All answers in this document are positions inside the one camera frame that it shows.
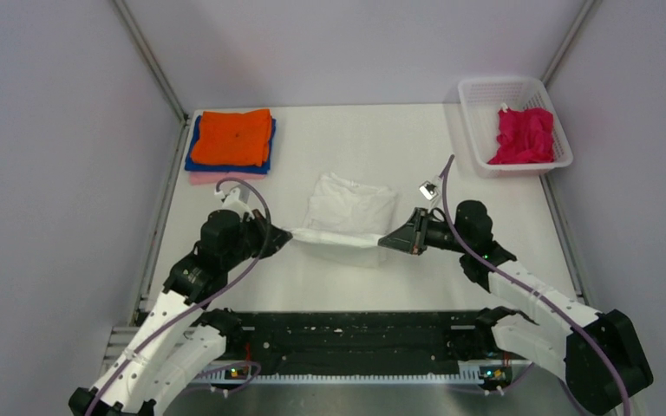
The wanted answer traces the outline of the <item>white printed t shirt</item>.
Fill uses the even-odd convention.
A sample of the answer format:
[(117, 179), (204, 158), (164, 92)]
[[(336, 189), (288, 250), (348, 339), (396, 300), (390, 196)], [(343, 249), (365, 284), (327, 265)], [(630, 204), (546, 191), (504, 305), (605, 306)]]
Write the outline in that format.
[(321, 175), (308, 199), (298, 242), (345, 248), (374, 249), (389, 232), (397, 192), (387, 186), (365, 185), (333, 172)]

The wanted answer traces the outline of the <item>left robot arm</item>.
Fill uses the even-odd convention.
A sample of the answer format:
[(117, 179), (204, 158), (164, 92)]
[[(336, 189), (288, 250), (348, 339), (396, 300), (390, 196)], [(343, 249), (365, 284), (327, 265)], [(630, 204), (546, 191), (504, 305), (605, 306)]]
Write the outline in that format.
[(110, 369), (91, 387), (69, 398), (74, 415), (161, 415), (193, 377), (211, 361), (232, 358), (244, 341), (238, 320), (219, 311), (182, 348), (176, 345), (214, 299), (234, 282), (241, 263), (248, 275), (259, 260), (292, 239), (271, 223), (268, 211), (209, 214), (199, 240), (171, 269), (153, 309)]

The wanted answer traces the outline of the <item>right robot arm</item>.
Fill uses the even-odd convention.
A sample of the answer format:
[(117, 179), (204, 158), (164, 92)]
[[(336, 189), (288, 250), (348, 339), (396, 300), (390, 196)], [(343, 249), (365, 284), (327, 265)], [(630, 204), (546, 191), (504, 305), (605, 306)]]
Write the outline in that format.
[(377, 244), (416, 256), (428, 248), (459, 253), (468, 280), (508, 304), (481, 312), (476, 350), (526, 358), (562, 381), (585, 411), (605, 414), (653, 384), (631, 319), (617, 309), (602, 313), (537, 278), (494, 239), (480, 201), (459, 203), (453, 217), (416, 208)]

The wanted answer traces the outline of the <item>folded pink t shirt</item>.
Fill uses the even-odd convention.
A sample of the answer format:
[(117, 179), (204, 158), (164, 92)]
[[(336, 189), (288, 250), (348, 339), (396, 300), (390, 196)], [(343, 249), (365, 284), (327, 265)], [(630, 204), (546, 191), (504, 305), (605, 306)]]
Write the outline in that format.
[(189, 172), (188, 181), (190, 185), (216, 184), (222, 179), (237, 178), (244, 181), (265, 179), (264, 173), (248, 172)]

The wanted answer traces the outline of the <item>folded blue t shirt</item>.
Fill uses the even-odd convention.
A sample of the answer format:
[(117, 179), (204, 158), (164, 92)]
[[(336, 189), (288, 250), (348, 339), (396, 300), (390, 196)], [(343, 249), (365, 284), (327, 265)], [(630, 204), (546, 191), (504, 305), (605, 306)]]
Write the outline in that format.
[(269, 139), (269, 155), (261, 166), (230, 166), (230, 165), (203, 165), (192, 160), (191, 153), (199, 141), (201, 116), (197, 116), (193, 122), (193, 131), (190, 144), (186, 150), (184, 169), (188, 172), (241, 172), (253, 174), (267, 174), (271, 169), (271, 151), (274, 137), (277, 131), (277, 120), (271, 119), (271, 137)]

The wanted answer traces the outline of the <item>folded orange t shirt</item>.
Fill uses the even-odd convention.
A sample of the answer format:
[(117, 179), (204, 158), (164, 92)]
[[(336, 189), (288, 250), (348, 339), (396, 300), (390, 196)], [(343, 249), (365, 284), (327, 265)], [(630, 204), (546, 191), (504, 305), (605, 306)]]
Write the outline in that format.
[(269, 108), (247, 113), (205, 111), (191, 161), (206, 166), (261, 167), (270, 158), (272, 116)]

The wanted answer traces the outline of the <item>crumpled red t shirt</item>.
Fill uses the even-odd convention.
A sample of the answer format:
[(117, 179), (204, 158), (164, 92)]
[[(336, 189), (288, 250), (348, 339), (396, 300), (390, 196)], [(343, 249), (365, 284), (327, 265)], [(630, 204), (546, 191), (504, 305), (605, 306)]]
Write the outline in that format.
[(554, 116), (540, 108), (516, 111), (502, 108), (498, 112), (498, 148), (489, 165), (544, 164), (555, 161), (553, 151)]

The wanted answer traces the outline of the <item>white plastic laundry basket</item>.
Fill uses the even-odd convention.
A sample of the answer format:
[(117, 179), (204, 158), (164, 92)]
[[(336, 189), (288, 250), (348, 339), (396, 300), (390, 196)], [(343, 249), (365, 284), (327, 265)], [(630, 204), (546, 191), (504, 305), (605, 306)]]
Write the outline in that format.
[[(468, 78), (458, 92), (476, 173), (485, 179), (539, 176), (572, 164), (574, 157), (565, 130), (542, 81), (524, 76)], [(553, 116), (553, 155), (550, 163), (491, 165), (499, 144), (499, 111), (542, 108)]]

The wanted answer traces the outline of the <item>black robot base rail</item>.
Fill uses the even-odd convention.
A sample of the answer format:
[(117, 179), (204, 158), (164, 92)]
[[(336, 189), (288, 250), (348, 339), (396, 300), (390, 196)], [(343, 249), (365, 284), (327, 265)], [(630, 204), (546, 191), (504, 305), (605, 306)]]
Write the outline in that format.
[(215, 309), (224, 361), (255, 361), (263, 376), (455, 375), (467, 364), (522, 361), (498, 348), (486, 320), (506, 308), (467, 311), (233, 312)]

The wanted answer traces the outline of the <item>right metal frame post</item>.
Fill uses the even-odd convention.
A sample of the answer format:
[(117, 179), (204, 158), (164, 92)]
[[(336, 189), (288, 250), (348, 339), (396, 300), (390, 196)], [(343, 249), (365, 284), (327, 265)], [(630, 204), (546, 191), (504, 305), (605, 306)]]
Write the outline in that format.
[(560, 42), (558, 48), (552, 56), (552, 59), (547, 65), (545, 72), (540, 78), (541, 82), (546, 88), (552, 84), (552, 81), (563, 64), (563, 61), (569, 55), (571, 48), (578, 41), (578, 38), (581, 35), (581, 32), (584, 30), (585, 25), (595, 15), (601, 3), (601, 0), (584, 0), (581, 3), (581, 7), (578, 10), (578, 13), (569, 25), (565, 36)]

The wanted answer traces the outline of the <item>metal frame post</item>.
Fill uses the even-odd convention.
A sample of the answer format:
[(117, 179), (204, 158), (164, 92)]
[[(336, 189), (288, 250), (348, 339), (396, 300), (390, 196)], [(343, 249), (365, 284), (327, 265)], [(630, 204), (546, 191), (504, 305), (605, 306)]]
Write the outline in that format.
[(601, 0), (584, 0), (581, 3), (581, 7), (578, 10), (578, 13), (569, 25), (565, 36), (560, 42), (558, 48), (552, 56), (552, 59), (547, 65), (545, 72), (540, 78), (541, 82), (546, 88), (552, 84), (552, 81), (563, 64), (563, 61), (569, 55), (571, 48), (578, 41), (578, 38), (581, 35), (581, 32), (584, 30), (585, 25), (595, 15), (601, 3)]
[(130, 9), (129, 4), (125, 0), (110, 0), (109, 3), (113, 7), (118, 19), (121, 21), (121, 24), (124, 26), (129, 40), (134, 45), (140, 59), (153, 77), (156, 86), (159, 88), (164, 100), (169, 105), (173, 115), (178, 121), (184, 123), (188, 118), (187, 111), (180, 103), (179, 96), (174, 91), (165, 71), (153, 52), (149, 41), (144, 35), (139, 22)]

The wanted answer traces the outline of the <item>left metal frame post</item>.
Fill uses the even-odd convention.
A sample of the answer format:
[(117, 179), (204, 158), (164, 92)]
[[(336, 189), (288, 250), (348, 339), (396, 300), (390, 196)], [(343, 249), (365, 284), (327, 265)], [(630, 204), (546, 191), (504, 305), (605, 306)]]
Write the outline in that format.
[(153, 77), (156, 86), (159, 88), (164, 100), (169, 105), (173, 115), (178, 121), (184, 123), (188, 118), (187, 111), (180, 103), (179, 96), (174, 91), (165, 71), (153, 52), (149, 41), (144, 35), (139, 22), (130, 9), (129, 4), (125, 0), (110, 0), (109, 3), (113, 7), (118, 19), (121, 21), (121, 24), (124, 26), (129, 40), (134, 45), (140, 59)]

